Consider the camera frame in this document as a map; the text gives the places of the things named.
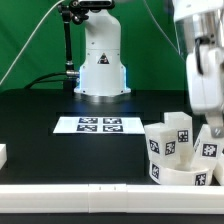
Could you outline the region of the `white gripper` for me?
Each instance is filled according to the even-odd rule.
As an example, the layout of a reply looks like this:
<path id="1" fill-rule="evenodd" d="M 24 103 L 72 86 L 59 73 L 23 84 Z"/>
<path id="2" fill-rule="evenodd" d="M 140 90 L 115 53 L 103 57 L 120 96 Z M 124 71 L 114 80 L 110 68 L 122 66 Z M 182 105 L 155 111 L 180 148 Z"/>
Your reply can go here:
<path id="1" fill-rule="evenodd" d="M 224 137 L 224 50 L 201 50 L 203 74 L 197 69 L 196 54 L 190 53 L 186 60 L 186 71 L 190 105 L 195 114 L 205 114 L 213 138 Z"/>

